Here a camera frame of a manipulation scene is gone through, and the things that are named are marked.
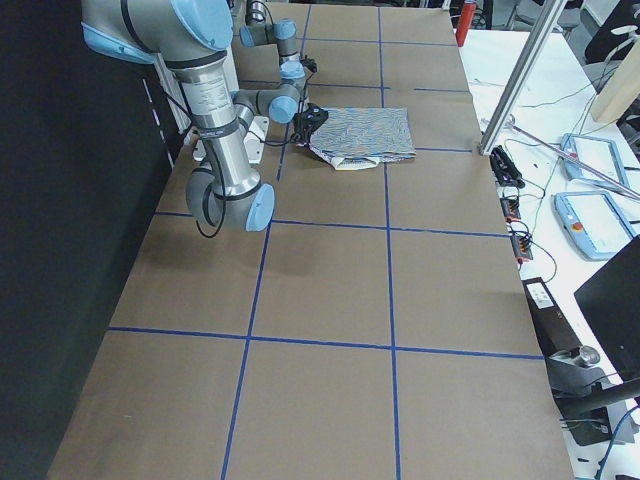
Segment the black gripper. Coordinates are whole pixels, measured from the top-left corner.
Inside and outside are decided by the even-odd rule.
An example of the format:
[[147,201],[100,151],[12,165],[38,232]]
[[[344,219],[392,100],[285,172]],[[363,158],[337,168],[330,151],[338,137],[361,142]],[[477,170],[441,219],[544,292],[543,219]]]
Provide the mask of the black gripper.
[[308,147],[311,136],[328,120],[328,111],[309,102],[307,108],[293,118],[292,140],[299,147]]

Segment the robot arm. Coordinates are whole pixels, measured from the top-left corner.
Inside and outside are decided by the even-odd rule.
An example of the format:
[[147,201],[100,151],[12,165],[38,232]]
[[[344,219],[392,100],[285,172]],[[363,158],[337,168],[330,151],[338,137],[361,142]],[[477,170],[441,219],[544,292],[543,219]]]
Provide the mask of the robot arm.
[[[199,224],[249,232],[270,223],[275,205],[271,185],[251,167],[244,139],[257,116],[293,124],[293,140],[308,143],[328,118],[309,102],[308,73],[314,60],[301,56],[291,19],[275,21],[259,1],[246,6],[245,24],[235,29],[226,1],[84,1],[82,27],[95,52],[151,64],[155,56],[182,85],[187,115],[206,154],[187,182],[186,203]],[[224,72],[234,34],[246,47],[273,44],[280,84],[270,90],[230,90]]]
[[297,25],[294,20],[284,18],[276,21],[265,2],[248,1],[244,21],[245,24],[239,28],[243,46],[255,48],[275,45],[280,64],[301,60],[296,40]]

